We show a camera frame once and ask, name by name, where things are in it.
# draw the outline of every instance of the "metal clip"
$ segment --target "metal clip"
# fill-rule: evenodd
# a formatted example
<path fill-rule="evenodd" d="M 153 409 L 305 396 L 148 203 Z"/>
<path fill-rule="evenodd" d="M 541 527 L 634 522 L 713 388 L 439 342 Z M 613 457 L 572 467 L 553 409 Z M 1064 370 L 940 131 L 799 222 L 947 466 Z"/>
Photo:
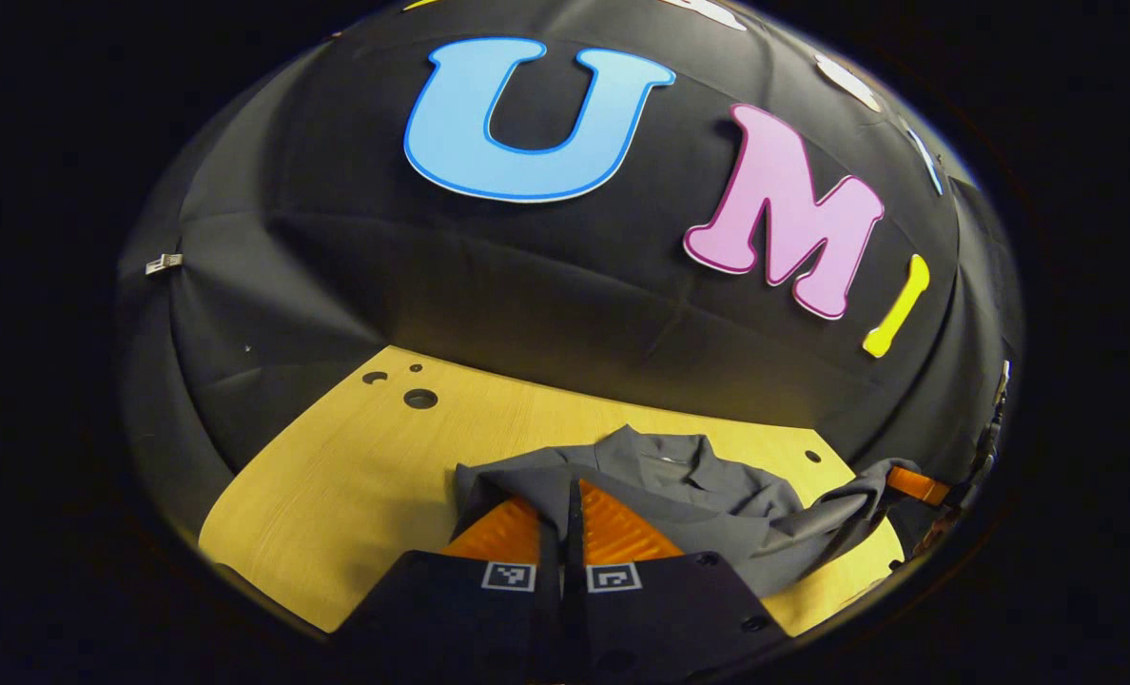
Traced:
<path fill-rule="evenodd" d="M 996 385 L 996 396 L 992 398 L 992 406 L 997 409 L 1005 407 L 1005 398 L 1008 398 L 1008 385 L 1009 385 L 1009 361 L 1005 359 L 1003 368 L 1001 370 L 1001 381 Z"/>
<path fill-rule="evenodd" d="M 147 276 L 159 274 L 160 270 L 177 268 L 181 265 L 183 265 L 183 255 L 159 255 L 158 260 L 147 265 Z"/>
<path fill-rule="evenodd" d="M 907 133 L 909 138 L 912 139 L 912 142 L 916 144 L 918 150 L 921 151 L 924 165 L 929 170 L 929 181 L 933 182 L 933 188 L 938 190 L 938 196 L 944 196 L 945 190 L 941 188 L 941 179 L 938 177 L 938 170 L 936 170 L 936 165 L 933 164 L 933 157 L 929 155 L 929 148 L 924 147 L 924 141 L 921 140 L 921 136 L 919 136 L 916 131 L 912 130 L 912 127 L 907 125 L 907 122 L 904 122 L 903 120 L 899 121 L 903 122 L 905 129 L 907 129 L 905 133 Z"/>

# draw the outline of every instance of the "screw hole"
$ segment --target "screw hole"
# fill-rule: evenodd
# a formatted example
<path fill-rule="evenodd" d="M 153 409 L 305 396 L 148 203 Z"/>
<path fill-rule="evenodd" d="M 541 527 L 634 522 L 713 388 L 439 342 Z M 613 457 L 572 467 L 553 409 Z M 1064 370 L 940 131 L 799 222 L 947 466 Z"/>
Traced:
<path fill-rule="evenodd" d="M 425 388 L 416 388 L 405 393 L 405 404 L 414 409 L 429 409 L 438 404 L 438 396 Z"/>
<path fill-rule="evenodd" d="M 764 616 L 751 616 L 751 618 L 742 622 L 744 633 L 759 633 L 760 630 L 766 627 L 768 627 L 768 619 Z"/>

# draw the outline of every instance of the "shirt collar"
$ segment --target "shirt collar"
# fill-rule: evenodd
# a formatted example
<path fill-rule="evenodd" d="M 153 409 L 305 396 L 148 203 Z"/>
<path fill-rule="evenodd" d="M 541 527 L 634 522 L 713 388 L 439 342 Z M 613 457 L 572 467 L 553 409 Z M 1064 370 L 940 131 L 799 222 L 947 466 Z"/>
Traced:
<path fill-rule="evenodd" d="M 684 448 L 678 440 L 668 442 L 662 439 L 690 437 L 692 448 Z M 721 460 L 713 454 L 712 444 L 706 435 L 643 435 L 631 425 L 625 424 L 611 435 L 600 440 L 594 445 L 594 459 L 600 471 L 620 478 L 626 483 L 645 487 L 645 477 L 640 460 L 670 460 L 676 463 L 688 463 L 692 472 L 684 480 L 692 482 L 701 489 L 721 489 L 724 482 Z"/>

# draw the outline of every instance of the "black fabric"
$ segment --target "black fabric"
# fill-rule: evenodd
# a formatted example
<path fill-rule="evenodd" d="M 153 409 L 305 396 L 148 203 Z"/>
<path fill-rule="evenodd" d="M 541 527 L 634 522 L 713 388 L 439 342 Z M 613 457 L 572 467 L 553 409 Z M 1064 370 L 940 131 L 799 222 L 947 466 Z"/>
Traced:
<path fill-rule="evenodd" d="M 777 27 L 740 18 L 747 32 L 662 3 L 391 8 L 255 87 L 246 109 L 214 125 L 195 173 L 182 172 L 185 194 L 168 192 L 164 218 L 144 220 L 162 229 L 140 226 L 122 260 L 127 278 L 158 249 L 185 255 L 151 287 L 171 289 L 183 393 L 220 459 L 242 468 L 393 344 L 601 398 L 815 428 L 857 469 L 904 456 L 956 476 L 999 368 L 990 310 L 972 311 L 988 300 L 965 281 L 966 269 L 1001 270 L 1003 251 L 971 265 L 959 252 L 960 222 L 990 207 L 936 194 L 888 110 L 827 81 L 814 52 Z M 493 120 L 496 139 L 521 147 L 551 147 L 573 128 L 590 81 L 574 61 L 583 47 L 651 58 L 677 81 L 652 92 L 620 172 L 590 194 L 546 205 L 457 196 L 420 177 L 401 142 L 427 55 L 481 35 L 548 46 L 515 70 Z M 803 136 L 816 198 L 855 174 L 886 205 L 842 320 L 805 312 L 759 269 L 718 274 L 683 252 L 733 168 L 734 103 Z M 760 226 L 760 254 L 764 242 Z M 931 285 L 873 359 L 861 339 L 894 303 L 912 253 Z"/>
<path fill-rule="evenodd" d="M 233 474 L 206 432 L 173 346 L 169 289 L 144 266 L 181 242 L 177 214 L 189 183 L 218 135 L 270 77 L 235 97 L 191 140 L 156 183 L 118 259 L 113 359 L 122 424 L 134 471 L 171 523 L 197 534 Z"/>
<path fill-rule="evenodd" d="M 840 452 L 855 451 L 938 333 L 955 268 L 953 203 L 931 190 L 910 140 L 767 31 L 733 34 L 647 3 L 565 8 L 464 0 L 346 31 L 292 107 L 273 231 L 397 346 L 679 411 L 825 425 Z M 642 31 L 661 21 L 673 31 Z M 512 144 L 548 147 L 573 125 L 588 81 L 574 63 L 582 47 L 632 51 L 678 73 L 652 93 L 620 172 L 590 194 L 539 207 L 466 198 L 405 159 L 427 53 L 512 32 L 548 46 L 502 97 L 493 135 Z M 712 51 L 714 40 L 729 51 Z M 802 311 L 762 274 L 716 274 L 683 252 L 683 232 L 712 217 L 733 167 L 729 109 L 739 101 L 797 125 L 817 196 L 847 173 L 880 189 L 887 217 L 842 321 Z M 870 358 L 861 338 L 894 303 L 913 252 L 930 263 L 933 295 L 892 354 Z"/>
<path fill-rule="evenodd" d="M 982 234 L 983 250 L 988 252 L 988 260 L 991 265 L 989 280 L 992 285 L 992 300 L 997 315 L 1000 318 L 1001 337 L 1006 346 L 1014 350 L 1010 358 L 1017 358 L 1018 368 L 1014 368 L 1014 375 L 1020 373 L 1020 354 L 1025 350 L 1025 306 L 1022 301 L 1022 278 L 1018 275 L 1017 262 L 1012 258 L 1012 245 L 1009 243 L 1000 215 L 992 208 L 991 202 L 982 191 L 968 183 L 949 179 L 951 191 L 959 202 L 972 225 Z M 971 268 L 982 268 L 980 265 L 971 265 Z"/>
<path fill-rule="evenodd" d="M 455 535 L 518 495 L 551 520 L 564 540 L 571 486 L 585 478 L 686 554 L 718 552 L 764 598 L 875 531 L 888 504 L 897 501 L 887 493 L 887 472 L 895 466 L 918 469 L 909 460 L 883 460 L 805 508 L 790 483 L 719 459 L 704 435 L 643 435 L 625 425 L 596 445 L 542 448 L 485 466 L 457 466 Z"/>

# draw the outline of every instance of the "orange gripper pad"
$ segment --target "orange gripper pad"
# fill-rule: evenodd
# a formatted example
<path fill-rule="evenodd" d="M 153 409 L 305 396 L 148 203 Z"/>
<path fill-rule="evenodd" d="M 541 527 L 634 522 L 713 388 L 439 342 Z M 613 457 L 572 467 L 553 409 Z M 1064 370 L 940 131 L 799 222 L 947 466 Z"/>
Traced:
<path fill-rule="evenodd" d="M 501 563 L 539 564 L 539 515 L 521 497 L 512 497 L 479 518 L 441 552 Z"/>
<path fill-rule="evenodd" d="M 582 523 L 586 527 L 583 563 L 642 562 L 683 555 L 683 549 L 620 500 L 584 480 L 579 482 L 579 486 L 582 489 Z"/>
<path fill-rule="evenodd" d="M 887 485 L 898 489 L 899 493 L 921 500 L 921 502 L 933 504 L 933 506 L 942 503 L 945 496 L 949 494 L 949 486 L 945 483 L 897 466 L 887 474 Z"/>

